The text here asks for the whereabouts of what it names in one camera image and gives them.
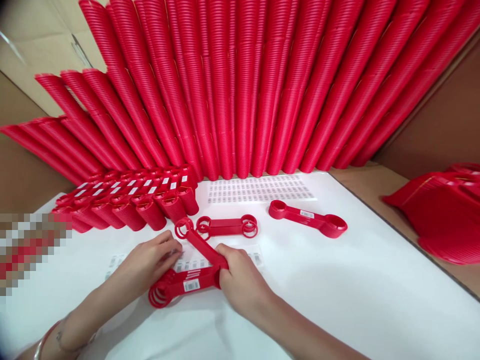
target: barcode label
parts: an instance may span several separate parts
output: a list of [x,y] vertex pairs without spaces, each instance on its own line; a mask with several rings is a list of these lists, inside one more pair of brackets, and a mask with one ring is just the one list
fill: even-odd
[[75,195],[75,197],[79,197],[80,195],[82,195],[84,192],[86,192],[87,189],[84,189],[82,191],[79,191],[78,194]]
[[200,289],[200,282],[199,282],[198,279],[184,281],[183,282],[183,289],[185,290],[185,292]]
[[315,218],[314,213],[308,212],[308,211],[305,211],[305,210],[300,210],[300,215],[306,216],[307,218],[312,218],[312,219]]

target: white table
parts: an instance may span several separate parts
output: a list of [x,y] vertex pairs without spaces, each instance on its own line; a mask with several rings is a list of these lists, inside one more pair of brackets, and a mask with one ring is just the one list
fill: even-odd
[[[340,238],[274,220],[267,203],[207,205],[208,182],[199,184],[201,210],[192,219],[254,215],[257,237],[210,242],[258,244],[263,275],[273,290],[372,359],[479,359],[480,304],[329,174],[300,176],[318,201],[288,204],[342,217],[349,229]],[[167,229],[173,229],[170,222]],[[128,253],[155,234],[149,227],[75,232],[5,298],[6,350],[13,354],[39,339],[104,281],[113,254]],[[184,296],[160,310],[140,298],[105,325],[83,358],[289,359],[216,289]]]

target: hand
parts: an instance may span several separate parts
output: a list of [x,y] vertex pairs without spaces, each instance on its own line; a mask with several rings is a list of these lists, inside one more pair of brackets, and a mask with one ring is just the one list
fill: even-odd
[[216,251],[225,257],[229,267],[220,270],[221,290],[237,313],[253,321],[276,295],[245,250],[219,244]]

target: stack of red plastic parts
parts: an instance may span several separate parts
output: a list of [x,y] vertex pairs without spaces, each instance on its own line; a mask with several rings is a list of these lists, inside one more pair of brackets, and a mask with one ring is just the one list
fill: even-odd
[[125,225],[139,231],[147,224],[159,231],[166,218],[175,224],[199,212],[196,188],[190,165],[98,173],[60,197],[52,213],[71,214],[79,233]]
[[428,253],[459,265],[480,263],[480,164],[427,173],[383,201],[405,213]]

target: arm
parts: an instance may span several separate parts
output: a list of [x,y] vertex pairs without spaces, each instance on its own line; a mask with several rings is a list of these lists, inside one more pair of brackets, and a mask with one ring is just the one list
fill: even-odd
[[[43,340],[41,360],[73,360],[95,332],[145,293],[182,254],[182,245],[165,231],[137,245],[118,269],[93,290]],[[38,342],[17,360],[32,360]]]
[[275,295],[244,250],[224,244],[216,250],[228,261],[220,286],[232,307],[295,359],[367,359]]

